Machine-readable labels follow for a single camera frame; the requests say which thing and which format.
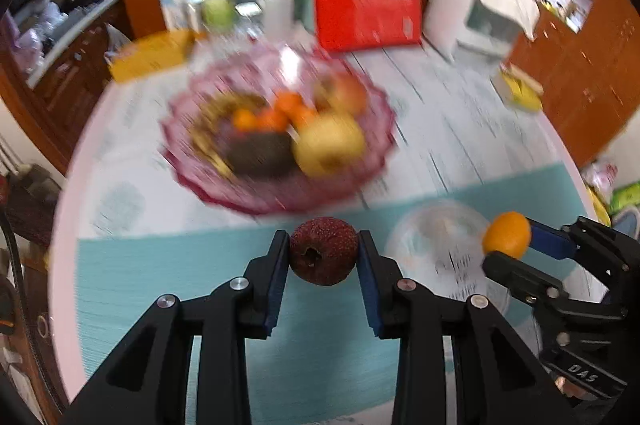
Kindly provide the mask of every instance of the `plastic bottle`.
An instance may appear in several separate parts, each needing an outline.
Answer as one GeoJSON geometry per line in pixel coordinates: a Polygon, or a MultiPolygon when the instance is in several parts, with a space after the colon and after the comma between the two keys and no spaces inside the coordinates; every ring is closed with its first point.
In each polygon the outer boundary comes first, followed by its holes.
{"type": "Polygon", "coordinates": [[[236,22],[236,0],[204,0],[202,20],[211,33],[230,32],[236,22]]]}
{"type": "Polygon", "coordinates": [[[258,0],[262,8],[262,32],[272,41],[287,40],[293,31],[294,0],[258,0]]]}

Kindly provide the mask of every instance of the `red carton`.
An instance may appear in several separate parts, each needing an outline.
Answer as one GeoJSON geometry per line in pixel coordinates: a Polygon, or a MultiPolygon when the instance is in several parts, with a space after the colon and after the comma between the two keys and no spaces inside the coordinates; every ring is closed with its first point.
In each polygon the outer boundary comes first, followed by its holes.
{"type": "Polygon", "coordinates": [[[420,0],[316,0],[317,36],[327,51],[420,42],[420,0]]]}

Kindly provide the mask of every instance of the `orange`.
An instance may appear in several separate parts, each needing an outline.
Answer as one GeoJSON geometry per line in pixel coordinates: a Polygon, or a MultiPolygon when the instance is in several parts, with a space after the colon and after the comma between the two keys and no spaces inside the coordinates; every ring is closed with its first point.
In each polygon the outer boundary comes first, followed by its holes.
{"type": "Polygon", "coordinates": [[[260,131],[285,132],[289,127],[289,118],[281,112],[266,108],[258,115],[260,131]]]}
{"type": "Polygon", "coordinates": [[[505,212],[496,217],[484,233],[482,251],[501,251],[502,253],[521,259],[531,242],[531,225],[529,220],[518,212],[505,212]]]}
{"type": "Polygon", "coordinates": [[[306,106],[299,106],[291,115],[291,123],[297,130],[306,128],[309,122],[318,116],[318,112],[306,106]]]}
{"type": "Polygon", "coordinates": [[[231,119],[231,123],[238,131],[255,131],[258,127],[258,117],[249,110],[237,110],[231,119]]]}
{"type": "Polygon", "coordinates": [[[281,91],[276,95],[276,101],[273,104],[273,108],[291,118],[293,116],[293,112],[303,105],[304,101],[302,100],[302,95],[300,95],[300,93],[286,90],[281,91]]]}

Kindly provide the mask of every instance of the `silver screw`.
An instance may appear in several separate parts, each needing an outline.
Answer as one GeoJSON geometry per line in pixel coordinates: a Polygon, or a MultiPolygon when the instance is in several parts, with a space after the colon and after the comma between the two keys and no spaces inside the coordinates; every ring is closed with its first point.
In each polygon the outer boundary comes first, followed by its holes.
{"type": "Polygon", "coordinates": [[[485,297],[484,295],[472,295],[471,306],[483,310],[484,308],[489,306],[489,299],[487,299],[487,297],[485,297]]]}
{"type": "Polygon", "coordinates": [[[562,333],[558,333],[556,342],[558,343],[558,345],[562,345],[562,347],[564,347],[565,345],[569,345],[569,333],[566,333],[565,331],[563,331],[562,333]]]}
{"type": "Polygon", "coordinates": [[[549,286],[546,289],[546,296],[549,297],[549,299],[557,299],[560,296],[560,291],[555,286],[549,286]]]}
{"type": "Polygon", "coordinates": [[[400,279],[398,281],[398,289],[402,291],[413,291],[415,290],[415,280],[412,279],[400,279]]]}
{"type": "Polygon", "coordinates": [[[156,304],[158,304],[158,307],[166,310],[175,304],[175,296],[171,294],[161,295],[158,297],[156,304]]]}
{"type": "Polygon", "coordinates": [[[245,279],[244,277],[236,277],[235,279],[229,281],[229,286],[232,290],[242,291],[247,286],[249,286],[249,280],[245,279]]]}

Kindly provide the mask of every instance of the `pink glass bowl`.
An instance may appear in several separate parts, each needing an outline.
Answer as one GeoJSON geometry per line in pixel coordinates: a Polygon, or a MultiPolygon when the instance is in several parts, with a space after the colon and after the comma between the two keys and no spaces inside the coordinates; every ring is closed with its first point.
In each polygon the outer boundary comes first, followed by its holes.
{"type": "Polygon", "coordinates": [[[396,142],[392,135],[395,114],[386,93],[368,76],[346,61],[311,54],[289,46],[255,46],[234,55],[191,80],[188,91],[170,102],[171,115],[162,121],[166,137],[163,154],[175,168],[177,181],[191,189],[203,202],[222,205],[245,214],[305,212],[353,196],[364,184],[382,173],[386,155],[396,142]],[[189,128],[200,114],[200,105],[210,97],[230,90],[263,95],[272,102],[276,92],[300,92],[313,105],[314,83],[328,72],[349,72],[369,92],[369,107],[357,118],[367,142],[367,151],[340,174],[308,178],[299,170],[277,180],[221,177],[191,147],[189,128]]]}

